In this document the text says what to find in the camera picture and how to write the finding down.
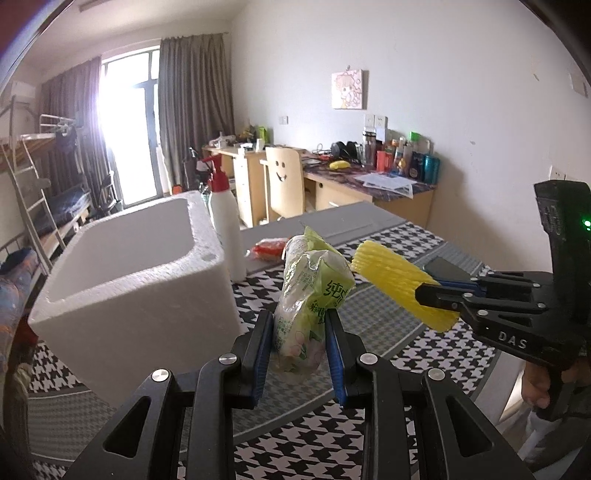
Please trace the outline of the person's right hand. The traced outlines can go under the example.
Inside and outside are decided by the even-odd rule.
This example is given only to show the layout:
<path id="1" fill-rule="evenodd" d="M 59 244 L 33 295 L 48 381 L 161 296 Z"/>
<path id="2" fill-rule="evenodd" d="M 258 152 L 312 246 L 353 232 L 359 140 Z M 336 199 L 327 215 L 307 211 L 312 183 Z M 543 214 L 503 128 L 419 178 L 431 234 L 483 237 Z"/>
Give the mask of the person's right hand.
<path id="1" fill-rule="evenodd" d="M 589 386 L 590 364 L 586 359 L 578 359 L 570 369 L 561 374 L 561 380 L 564 384 Z M 527 362 L 522 376 L 523 400 L 532 407 L 546 409 L 551 403 L 549 393 L 551 383 L 550 374 L 545 367 Z"/>

